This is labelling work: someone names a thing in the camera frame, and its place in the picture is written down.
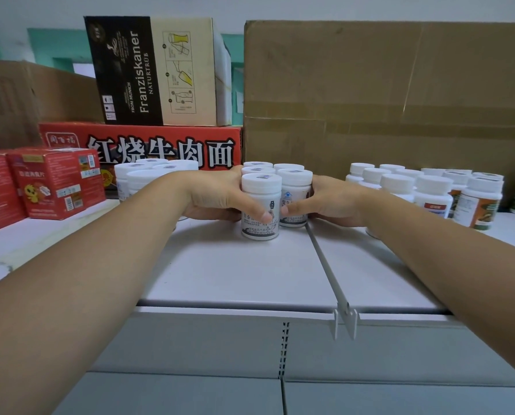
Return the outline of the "person's right hand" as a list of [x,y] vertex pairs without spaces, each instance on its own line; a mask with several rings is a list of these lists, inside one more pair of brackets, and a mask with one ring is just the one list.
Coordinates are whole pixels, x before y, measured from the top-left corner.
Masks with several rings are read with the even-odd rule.
[[312,178],[315,212],[308,214],[342,227],[365,227],[365,207],[376,194],[371,188],[324,175]]

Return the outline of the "person's left hand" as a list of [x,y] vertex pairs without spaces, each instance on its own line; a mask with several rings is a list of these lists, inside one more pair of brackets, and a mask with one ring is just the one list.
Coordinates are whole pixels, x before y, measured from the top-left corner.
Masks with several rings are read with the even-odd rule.
[[222,220],[226,196],[249,196],[241,190],[242,165],[226,171],[182,171],[181,185],[188,195],[182,216],[194,220]]

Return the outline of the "person's left forearm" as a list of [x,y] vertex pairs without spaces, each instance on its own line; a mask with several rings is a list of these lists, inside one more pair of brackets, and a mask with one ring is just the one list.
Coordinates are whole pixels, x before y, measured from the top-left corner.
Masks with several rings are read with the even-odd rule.
[[162,176],[0,280],[0,415],[51,413],[140,299],[189,203]]

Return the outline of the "person's right forearm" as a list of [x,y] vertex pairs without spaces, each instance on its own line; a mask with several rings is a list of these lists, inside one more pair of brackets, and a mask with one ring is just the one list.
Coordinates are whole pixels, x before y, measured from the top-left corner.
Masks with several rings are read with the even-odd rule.
[[470,331],[515,369],[515,246],[364,188],[363,223]]

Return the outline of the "white metal shelf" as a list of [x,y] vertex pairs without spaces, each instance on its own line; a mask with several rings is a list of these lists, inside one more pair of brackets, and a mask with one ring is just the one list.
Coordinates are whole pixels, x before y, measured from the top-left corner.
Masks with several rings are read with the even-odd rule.
[[515,370],[384,244],[329,225],[355,341],[306,227],[263,242],[184,220],[55,415],[515,415]]

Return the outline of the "long red noodle carton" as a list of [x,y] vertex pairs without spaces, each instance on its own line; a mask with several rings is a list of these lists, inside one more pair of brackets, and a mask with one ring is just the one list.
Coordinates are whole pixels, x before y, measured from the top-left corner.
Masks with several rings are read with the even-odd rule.
[[110,125],[89,122],[40,123],[50,148],[88,148],[98,153],[104,189],[117,199],[114,167],[139,159],[192,160],[200,170],[226,170],[243,161],[240,126],[186,127]]

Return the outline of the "group of white blue-label bottles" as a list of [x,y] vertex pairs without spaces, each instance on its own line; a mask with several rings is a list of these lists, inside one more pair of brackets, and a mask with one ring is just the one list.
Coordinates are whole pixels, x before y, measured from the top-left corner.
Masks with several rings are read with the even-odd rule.
[[346,181],[385,191],[442,218],[449,217],[453,198],[450,195],[452,181],[448,178],[401,167],[390,169],[387,165],[352,164]]

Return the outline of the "large brown cardboard box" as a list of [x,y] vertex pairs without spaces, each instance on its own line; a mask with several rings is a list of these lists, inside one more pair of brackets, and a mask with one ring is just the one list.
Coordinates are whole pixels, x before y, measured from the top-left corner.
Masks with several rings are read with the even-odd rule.
[[515,196],[515,22],[247,21],[243,154],[471,169]]

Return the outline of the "black and cream beer carton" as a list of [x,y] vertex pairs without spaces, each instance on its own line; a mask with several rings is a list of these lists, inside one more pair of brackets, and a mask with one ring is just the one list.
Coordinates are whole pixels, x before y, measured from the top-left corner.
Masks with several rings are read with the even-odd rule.
[[107,125],[232,125],[232,62],[212,18],[84,16]]

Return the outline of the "worn brown cardboard box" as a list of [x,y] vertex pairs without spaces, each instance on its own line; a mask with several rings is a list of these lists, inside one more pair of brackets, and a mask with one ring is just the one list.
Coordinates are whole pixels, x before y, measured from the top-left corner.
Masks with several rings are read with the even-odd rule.
[[0,60],[0,149],[41,146],[40,123],[103,123],[96,80],[27,61]]

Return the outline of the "white shelf divider rail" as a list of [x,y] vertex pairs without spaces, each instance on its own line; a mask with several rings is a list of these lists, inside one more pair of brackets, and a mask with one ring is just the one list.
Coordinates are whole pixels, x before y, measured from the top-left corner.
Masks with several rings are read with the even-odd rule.
[[334,245],[334,240],[329,237],[329,229],[330,225],[322,222],[309,221],[306,226],[317,256],[336,296],[338,318],[343,321],[350,340],[355,341],[359,315],[349,295],[348,282],[352,271],[344,266],[344,264],[349,263],[346,252],[343,252],[340,246]]

